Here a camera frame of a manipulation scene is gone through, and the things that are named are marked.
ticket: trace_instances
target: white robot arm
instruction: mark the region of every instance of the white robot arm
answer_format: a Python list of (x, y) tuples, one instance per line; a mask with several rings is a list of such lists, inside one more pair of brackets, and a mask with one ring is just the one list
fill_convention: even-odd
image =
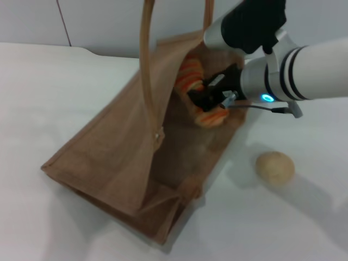
[(247, 55), (262, 46), (265, 56), (214, 75), (206, 93), (189, 93), (191, 100), (204, 110), (235, 100), (283, 101), (290, 112), (274, 112), (300, 117), (296, 101), (348, 96), (348, 38), (299, 47), (281, 29), (285, 23), (285, 0), (244, 0), (214, 22), (204, 34), (208, 48)]

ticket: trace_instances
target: orange striped object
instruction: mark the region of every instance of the orange striped object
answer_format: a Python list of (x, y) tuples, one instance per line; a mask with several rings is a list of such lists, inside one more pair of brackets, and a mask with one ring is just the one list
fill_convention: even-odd
[(229, 110), (215, 107), (211, 111), (204, 112), (195, 106), (187, 92), (190, 90), (203, 90), (203, 67), (198, 58), (186, 56), (180, 66), (174, 89), (194, 117), (195, 123), (204, 128), (212, 128), (223, 124), (229, 114)]

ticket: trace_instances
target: paper bag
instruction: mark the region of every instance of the paper bag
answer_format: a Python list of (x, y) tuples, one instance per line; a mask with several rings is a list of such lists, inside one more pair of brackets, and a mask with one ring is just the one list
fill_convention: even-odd
[(213, 0), (206, 0), (203, 30), (159, 41), (150, 54), (153, 5), (154, 0), (144, 2), (139, 72), (42, 169), (163, 244), (184, 209), (201, 196), (204, 180), (245, 121), (246, 110), (234, 109), (224, 125), (204, 129), (172, 93), (189, 52), (200, 56), (206, 76), (232, 63), (243, 66), (234, 53), (209, 51), (201, 44), (212, 22)]

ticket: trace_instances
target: white table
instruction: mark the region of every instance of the white table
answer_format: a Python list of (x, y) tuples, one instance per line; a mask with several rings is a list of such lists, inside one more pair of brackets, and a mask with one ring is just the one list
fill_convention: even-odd
[[(46, 177), (41, 164), (138, 67), (82, 48), (0, 44), (0, 260), (347, 261), (347, 99), (303, 102), (298, 120), (250, 110), (205, 198), (164, 247)], [(285, 188), (254, 174), (269, 150), (295, 161)]]

